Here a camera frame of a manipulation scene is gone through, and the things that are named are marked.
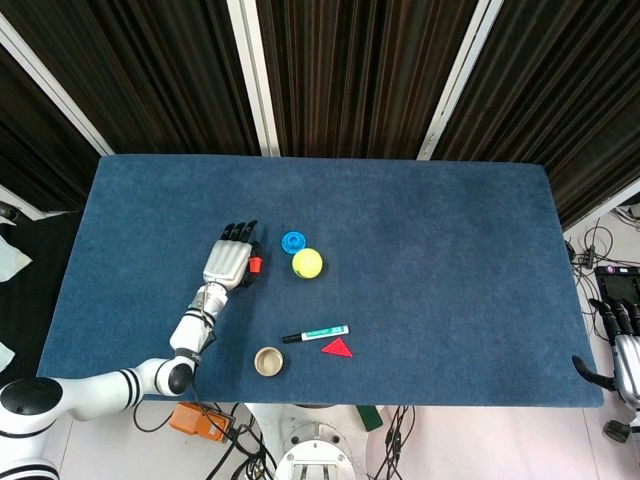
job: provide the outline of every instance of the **red triangle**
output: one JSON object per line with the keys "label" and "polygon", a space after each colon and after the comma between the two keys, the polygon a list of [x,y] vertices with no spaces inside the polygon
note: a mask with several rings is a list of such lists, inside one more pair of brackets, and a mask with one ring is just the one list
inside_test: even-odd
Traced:
{"label": "red triangle", "polygon": [[341,357],[353,357],[353,353],[344,343],[342,338],[336,338],[333,342],[322,349],[324,353],[330,353],[331,355],[340,355]]}

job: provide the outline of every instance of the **silver robotic hand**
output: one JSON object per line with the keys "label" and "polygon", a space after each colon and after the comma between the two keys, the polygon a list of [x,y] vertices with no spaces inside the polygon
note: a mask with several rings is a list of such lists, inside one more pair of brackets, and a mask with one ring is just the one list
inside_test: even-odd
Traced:
{"label": "silver robotic hand", "polygon": [[259,244],[249,243],[256,223],[230,224],[214,244],[203,273],[205,284],[169,340],[174,358],[152,358],[135,368],[84,379],[16,380],[2,388],[0,479],[58,478],[42,454],[49,428],[65,412],[91,420],[134,407],[145,394],[184,393],[202,352],[215,339],[216,318],[228,292],[250,285],[260,273]]}
{"label": "silver robotic hand", "polygon": [[588,382],[605,390],[617,392],[622,401],[635,412],[630,425],[615,420],[608,422],[604,432],[613,440],[625,442],[629,435],[640,460],[640,305],[627,300],[607,297],[604,302],[590,299],[604,324],[613,355],[613,377],[589,370],[585,362],[573,356],[578,373]]}

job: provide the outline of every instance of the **blue plastic cap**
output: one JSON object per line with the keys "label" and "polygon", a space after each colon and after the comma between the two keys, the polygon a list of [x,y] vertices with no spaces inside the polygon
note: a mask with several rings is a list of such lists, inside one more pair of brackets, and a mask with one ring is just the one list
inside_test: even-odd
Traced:
{"label": "blue plastic cap", "polygon": [[307,239],[300,232],[287,232],[282,237],[282,249],[291,255],[295,255],[306,246]]}

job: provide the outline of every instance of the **tennis ball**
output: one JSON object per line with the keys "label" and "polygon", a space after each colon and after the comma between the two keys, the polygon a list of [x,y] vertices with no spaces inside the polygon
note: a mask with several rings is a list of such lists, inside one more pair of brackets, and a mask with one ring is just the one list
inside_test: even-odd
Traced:
{"label": "tennis ball", "polygon": [[293,256],[291,267],[300,278],[315,278],[322,271],[322,257],[313,248],[303,248]]}

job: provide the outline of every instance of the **marker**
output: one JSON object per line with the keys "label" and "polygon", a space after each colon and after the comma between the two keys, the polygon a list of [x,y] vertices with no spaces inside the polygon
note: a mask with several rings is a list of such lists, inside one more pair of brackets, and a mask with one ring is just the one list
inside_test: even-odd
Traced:
{"label": "marker", "polygon": [[307,340],[335,337],[336,335],[346,335],[347,333],[349,333],[349,327],[340,325],[339,327],[323,328],[322,330],[287,335],[286,337],[282,337],[282,343],[306,342]]}

